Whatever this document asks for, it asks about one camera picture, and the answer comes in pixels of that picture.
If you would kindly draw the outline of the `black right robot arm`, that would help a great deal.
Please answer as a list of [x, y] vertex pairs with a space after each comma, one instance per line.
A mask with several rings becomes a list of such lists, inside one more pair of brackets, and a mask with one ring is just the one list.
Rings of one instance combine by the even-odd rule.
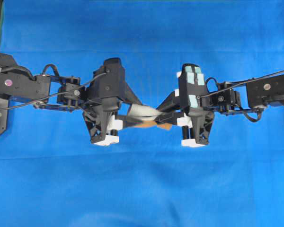
[[178, 78], [179, 91], [172, 92], [157, 108], [162, 114], [156, 123], [182, 128], [182, 146], [201, 147], [209, 144], [214, 114], [243, 114], [258, 122], [268, 105], [284, 106], [284, 74], [242, 82], [217, 83], [209, 92], [203, 74], [184, 73]]

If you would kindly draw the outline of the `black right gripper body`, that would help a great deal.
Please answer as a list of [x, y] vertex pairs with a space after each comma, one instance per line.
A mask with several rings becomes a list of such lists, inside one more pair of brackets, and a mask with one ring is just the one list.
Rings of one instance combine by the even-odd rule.
[[183, 147], [203, 147], [209, 144], [210, 131], [214, 121], [214, 113], [200, 111], [176, 118], [177, 126], [182, 128]]

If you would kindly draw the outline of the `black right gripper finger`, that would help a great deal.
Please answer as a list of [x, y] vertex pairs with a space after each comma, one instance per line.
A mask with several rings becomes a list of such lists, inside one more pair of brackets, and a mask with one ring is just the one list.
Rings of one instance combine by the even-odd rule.
[[172, 125], [187, 125], [187, 116], [184, 112], [170, 112], [157, 116], [154, 121]]
[[173, 112], [180, 109], [179, 90], [175, 89], [168, 97], [156, 108], [160, 112]]

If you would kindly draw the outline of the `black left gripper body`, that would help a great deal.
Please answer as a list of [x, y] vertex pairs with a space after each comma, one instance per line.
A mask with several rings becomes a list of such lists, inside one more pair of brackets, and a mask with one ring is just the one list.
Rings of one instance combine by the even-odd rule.
[[90, 142], [98, 146], [109, 146], [119, 142], [118, 129], [109, 129], [115, 122], [115, 114], [121, 107], [117, 97], [100, 99], [100, 104], [85, 103], [83, 105], [83, 119], [86, 123]]

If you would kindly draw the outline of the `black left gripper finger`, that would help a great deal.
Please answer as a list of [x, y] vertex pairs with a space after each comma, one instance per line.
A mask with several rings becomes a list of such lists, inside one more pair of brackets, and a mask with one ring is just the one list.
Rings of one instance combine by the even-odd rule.
[[121, 80], [119, 82], [119, 99], [126, 104], [138, 104], [142, 105], [142, 102], [136, 96], [136, 94], [132, 91], [129, 85], [126, 83], [125, 80]]
[[115, 130], [122, 130], [141, 124], [142, 121], [127, 115], [115, 114]]

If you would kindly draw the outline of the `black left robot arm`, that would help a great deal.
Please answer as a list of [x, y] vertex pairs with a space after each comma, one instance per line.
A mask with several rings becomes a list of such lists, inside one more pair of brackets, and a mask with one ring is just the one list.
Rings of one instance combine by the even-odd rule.
[[158, 125], [170, 128], [180, 116], [180, 95], [172, 92], [156, 109], [145, 106], [125, 81], [119, 58], [110, 58], [81, 84], [79, 77], [62, 77], [54, 65], [40, 74], [19, 66], [13, 56], [0, 53], [0, 135], [7, 128], [10, 100], [20, 106], [72, 112], [81, 110], [90, 141], [99, 146], [119, 142], [118, 132], [127, 127]]

